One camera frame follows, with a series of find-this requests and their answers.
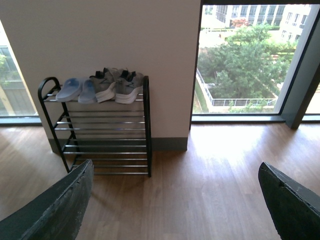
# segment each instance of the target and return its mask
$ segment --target apartment building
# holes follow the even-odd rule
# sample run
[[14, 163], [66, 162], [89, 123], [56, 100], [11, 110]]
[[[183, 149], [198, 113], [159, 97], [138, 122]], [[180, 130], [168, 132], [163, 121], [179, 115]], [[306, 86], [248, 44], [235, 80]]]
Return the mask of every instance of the apartment building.
[[252, 25], [268, 23], [279, 26], [285, 7], [286, 5], [208, 5], [205, 6], [202, 19], [214, 16], [226, 28], [238, 18], [245, 18]]
[[297, 41], [304, 29], [310, 4], [287, 5], [283, 11], [283, 21], [280, 24], [281, 38], [284, 41]]

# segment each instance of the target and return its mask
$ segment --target gray sneaker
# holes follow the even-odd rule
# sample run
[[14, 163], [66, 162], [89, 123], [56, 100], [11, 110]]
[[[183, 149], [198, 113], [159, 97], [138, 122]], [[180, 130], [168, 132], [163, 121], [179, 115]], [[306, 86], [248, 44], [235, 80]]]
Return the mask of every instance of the gray sneaker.
[[119, 104], [132, 104], [138, 94], [143, 93], [144, 75], [140, 72], [122, 71], [116, 80], [115, 102]]
[[95, 76], [90, 76], [98, 103], [110, 100], [115, 96], [115, 79], [119, 76], [120, 74], [115, 68], [104, 68], [102, 72], [96, 71]]

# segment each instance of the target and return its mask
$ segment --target sneaker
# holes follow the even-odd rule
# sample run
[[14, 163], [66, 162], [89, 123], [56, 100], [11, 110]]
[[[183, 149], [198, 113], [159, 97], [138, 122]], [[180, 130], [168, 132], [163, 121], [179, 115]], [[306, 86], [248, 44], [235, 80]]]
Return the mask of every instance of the sneaker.
[[91, 79], [83, 82], [82, 92], [78, 97], [78, 102], [81, 104], [93, 104], [97, 102], [94, 84]]
[[102, 72], [96, 71], [95, 76], [90, 76], [98, 103], [110, 100], [115, 96], [115, 78], [119, 76], [118, 70], [115, 68], [104, 68]]
[[143, 93], [144, 75], [140, 72], [122, 71], [120, 77], [117, 78], [115, 88], [115, 102], [119, 104], [132, 104], [138, 94]]
[[82, 92], [84, 81], [87, 78], [70, 78], [66, 80], [61, 90], [56, 94], [57, 102], [68, 102], [77, 97]]

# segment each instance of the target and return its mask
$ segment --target slipper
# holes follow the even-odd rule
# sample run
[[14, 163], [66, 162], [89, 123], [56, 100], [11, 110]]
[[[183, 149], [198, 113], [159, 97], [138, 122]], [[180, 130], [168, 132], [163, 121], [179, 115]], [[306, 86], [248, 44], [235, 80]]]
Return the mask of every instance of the slipper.
[[78, 102], [81, 104], [93, 104], [97, 102], [95, 87], [90, 79], [83, 82], [82, 92], [78, 97]]
[[83, 87], [83, 81], [87, 78], [70, 78], [66, 80], [62, 89], [55, 96], [57, 102], [68, 102], [77, 97]]

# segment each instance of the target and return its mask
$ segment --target shoe rack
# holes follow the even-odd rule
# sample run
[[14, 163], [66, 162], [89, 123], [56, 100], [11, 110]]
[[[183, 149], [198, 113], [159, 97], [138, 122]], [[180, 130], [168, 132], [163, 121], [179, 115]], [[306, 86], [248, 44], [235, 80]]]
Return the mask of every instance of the shoe rack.
[[95, 175], [151, 177], [149, 77], [132, 104], [58, 102], [61, 87], [56, 77], [44, 79], [38, 99], [66, 171], [91, 159]]

